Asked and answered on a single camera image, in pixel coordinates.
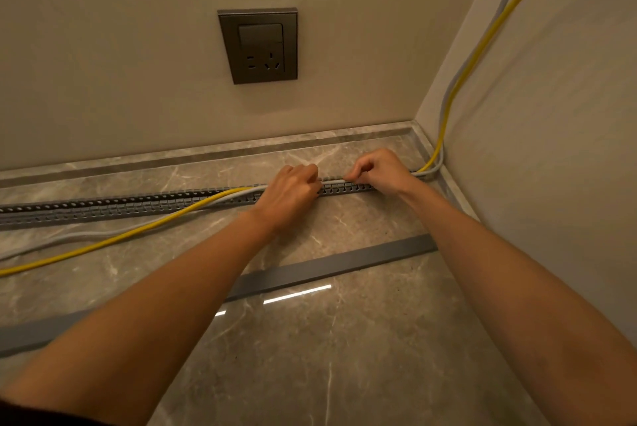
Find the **forearm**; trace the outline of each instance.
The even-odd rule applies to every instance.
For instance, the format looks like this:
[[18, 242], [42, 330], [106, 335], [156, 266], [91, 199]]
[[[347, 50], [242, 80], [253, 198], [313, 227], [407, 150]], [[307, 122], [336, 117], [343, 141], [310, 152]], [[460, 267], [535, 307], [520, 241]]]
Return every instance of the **forearm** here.
[[637, 353], [606, 318], [424, 183], [411, 181], [401, 195], [436, 240], [489, 335], [551, 421], [637, 420]]
[[236, 278], [273, 237], [252, 213], [60, 336], [4, 397], [105, 422], [145, 423]]

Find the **person's left hand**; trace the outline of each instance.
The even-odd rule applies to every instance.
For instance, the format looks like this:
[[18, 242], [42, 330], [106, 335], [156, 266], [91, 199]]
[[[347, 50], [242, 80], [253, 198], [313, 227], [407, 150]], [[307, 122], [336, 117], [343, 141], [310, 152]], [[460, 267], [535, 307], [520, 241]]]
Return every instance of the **person's left hand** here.
[[259, 221], [280, 232], [307, 212], [322, 183], [315, 164], [283, 166], [251, 210]]

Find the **yellow cable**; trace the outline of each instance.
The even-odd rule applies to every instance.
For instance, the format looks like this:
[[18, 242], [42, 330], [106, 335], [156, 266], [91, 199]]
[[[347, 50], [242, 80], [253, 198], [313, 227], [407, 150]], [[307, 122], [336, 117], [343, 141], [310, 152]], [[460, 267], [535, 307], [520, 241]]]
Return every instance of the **yellow cable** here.
[[500, 16], [493, 22], [493, 25], [491, 25], [491, 27], [487, 30], [487, 32], [482, 36], [482, 39], [476, 46], [475, 52], [473, 53], [471, 60], [469, 60], [467, 67], [464, 69], [464, 72], [458, 78], [456, 85], [449, 93], [449, 99], [445, 103], [446, 109], [443, 115], [442, 122], [440, 124], [440, 131], [438, 133], [438, 141], [436, 142], [436, 148], [434, 149], [434, 153], [431, 155], [431, 158], [429, 159], [427, 164], [425, 164], [422, 168], [418, 170], [418, 173], [420, 173], [421, 171], [425, 171], [428, 167], [434, 164], [434, 161], [436, 161], [436, 157], [438, 157], [438, 153], [440, 153], [440, 148], [442, 148], [442, 143], [445, 140], [445, 131], [447, 130], [447, 120], [449, 119], [449, 112], [451, 111], [452, 102], [454, 101], [456, 95], [460, 91], [460, 88], [462, 87], [462, 85], [466, 82], [467, 78], [471, 74], [471, 71], [473, 70], [475, 65], [478, 63], [478, 60], [480, 60], [480, 56], [484, 53], [490, 41], [496, 35], [499, 28], [502, 27], [502, 24], [505, 22], [505, 20], [508, 18], [511, 12], [515, 10], [515, 7], [517, 7], [521, 1], [522, 0], [511, 0], [506, 5], [505, 9], [502, 11]]
[[198, 201], [190, 206], [187, 206], [184, 209], [180, 209], [175, 213], [169, 214], [168, 216], [162, 218], [161, 220], [154, 221], [153, 223], [148, 223], [147, 225], [142, 225], [139, 228], [135, 228], [134, 230], [127, 231], [126, 233], [122, 233], [121, 235], [117, 235], [116, 237], [111, 237], [106, 240], [103, 240], [98, 243], [94, 243], [93, 245], [84, 246], [82, 248], [78, 248], [72, 251], [68, 251], [67, 253], [62, 253], [56, 256], [52, 256], [50, 258], [43, 258], [42, 260], [32, 261], [31, 263], [25, 263], [24, 265], [18, 265], [16, 267], [11, 267], [8, 269], [0, 269], [0, 277], [6, 277], [7, 275], [12, 275], [20, 272], [25, 272], [27, 270], [36, 269], [38, 267], [43, 267], [44, 265], [50, 265], [51, 263], [55, 263], [56, 261], [66, 260], [67, 258], [71, 258], [74, 256], [78, 256], [84, 253], [89, 253], [90, 251], [97, 250], [100, 248], [104, 248], [105, 246], [112, 245], [114, 243], [125, 240], [126, 238], [130, 238], [135, 235], [139, 235], [140, 233], [147, 232], [148, 230], [152, 230], [153, 228], [160, 227], [164, 223], [168, 223], [169, 221], [174, 220], [175, 218], [179, 218], [180, 216], [194, 211], [197, 208], [201, 208], [208, 203], [211, 203], [214, 200], [218, 200], [221, 197], [231, 195], [237, 191], [243, 191], [244, 189], [250, 189], [250, 186], [244, 186], [242, 188], [234, 188], [227, 189], [226, 191], [222, 191], [221, 193], [217, 193], [216, 195], [210, 196], [208, 198], [204, 198], [201, 201]]

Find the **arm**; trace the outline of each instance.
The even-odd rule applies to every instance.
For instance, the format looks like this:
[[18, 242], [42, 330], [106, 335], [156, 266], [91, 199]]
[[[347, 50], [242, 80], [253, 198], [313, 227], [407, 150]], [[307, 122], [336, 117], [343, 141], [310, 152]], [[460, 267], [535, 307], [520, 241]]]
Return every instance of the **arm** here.
[[247, 263], [318, 196], [317, 174], [315, 165], [284, 167], [250, 211], [61, 335], [3, 398], [146, 424]]
[[554, 424], [637, 424], [637, 351], [564, 282], [378, 149], [345, 179], [401, 197], [438, 244], [468, 302]]

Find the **outlet cover plate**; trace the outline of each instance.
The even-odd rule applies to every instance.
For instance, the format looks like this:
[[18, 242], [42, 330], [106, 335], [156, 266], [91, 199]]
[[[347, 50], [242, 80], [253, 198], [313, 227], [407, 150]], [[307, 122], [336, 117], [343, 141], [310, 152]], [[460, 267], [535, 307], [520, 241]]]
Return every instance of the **outlet cover plate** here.
[[297, 79], [296, 8], [219, 10], [217, 15], [235, 84]]

